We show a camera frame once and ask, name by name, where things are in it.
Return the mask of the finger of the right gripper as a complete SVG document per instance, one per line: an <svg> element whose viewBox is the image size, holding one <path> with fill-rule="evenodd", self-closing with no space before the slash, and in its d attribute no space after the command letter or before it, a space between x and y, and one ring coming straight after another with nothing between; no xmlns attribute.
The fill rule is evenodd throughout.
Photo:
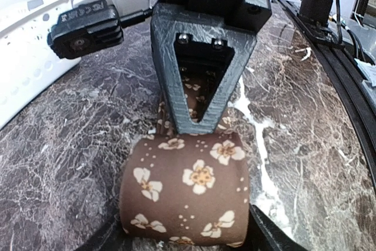
<svg viewBox="0 0 376 251"><path fill-rule="evenodd" d="M224 72L200 122L193 122L184 96L174 43L180 34L193 38L185 44L227 42L234 56ZM257 42L254 32L225 26L221 17L187 11L183 6L157 3L150 22L152 58L170 116L178 133L212 133Z"/></svg>

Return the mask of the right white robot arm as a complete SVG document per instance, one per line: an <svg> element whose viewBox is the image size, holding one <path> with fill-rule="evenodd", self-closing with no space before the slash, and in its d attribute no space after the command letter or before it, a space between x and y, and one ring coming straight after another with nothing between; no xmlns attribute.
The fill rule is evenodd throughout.
<svg viewBox="0 0 376 251"><path fill-rule="evenodd" d="M212 133L271 17L270 0L107 2L126 26L150 19L152 58L176 130Z"/></svg>

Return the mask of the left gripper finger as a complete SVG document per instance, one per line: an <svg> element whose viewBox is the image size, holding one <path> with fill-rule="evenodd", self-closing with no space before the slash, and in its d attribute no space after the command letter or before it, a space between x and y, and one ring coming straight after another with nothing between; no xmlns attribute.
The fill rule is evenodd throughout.
<svg viewBox="0 0 376 251"><path fill-rule="evenodd" d="M250 205L249 213L250 250L302 250L256 205Z"/></svg>

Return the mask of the brown floral patterned tie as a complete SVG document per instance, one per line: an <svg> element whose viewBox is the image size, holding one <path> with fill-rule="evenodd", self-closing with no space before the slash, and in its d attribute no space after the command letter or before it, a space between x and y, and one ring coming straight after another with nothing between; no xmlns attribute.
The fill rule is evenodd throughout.
<svg viewBox="0 0 376 251"><path fill-rule="evenodd" d="M131 150L120 187L120 221L131 237L241 246L249 218L246 152L222 114L211 134L178 134L164 101L154 135Z"/></svg>

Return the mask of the black curved front rail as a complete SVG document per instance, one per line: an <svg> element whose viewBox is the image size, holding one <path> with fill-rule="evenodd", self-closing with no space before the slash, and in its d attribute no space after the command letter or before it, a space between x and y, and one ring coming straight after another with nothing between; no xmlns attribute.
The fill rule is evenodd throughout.
<svg viewBox="0 0 376 251"><path fill-rule="evenodd" d="M355 66L355 60L345 49L321 44L308 33L308 27L298 18L297 7L289 1L272 0L281 5L297 25L323 66L337 91L357 134L365 160L375 184L375 106L362 87L363 76Z"/></svg>

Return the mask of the white perforated plastic basket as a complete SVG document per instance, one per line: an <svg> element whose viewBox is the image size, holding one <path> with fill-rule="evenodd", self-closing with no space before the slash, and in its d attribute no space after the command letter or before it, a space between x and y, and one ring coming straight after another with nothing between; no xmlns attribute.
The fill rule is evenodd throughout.
<svg viewBox="0 0 376 251"><path fill-rule="evenodd" d="M80 62L60 59L47 44L71 0L31 0L1 10L1 126Z"/></svg>

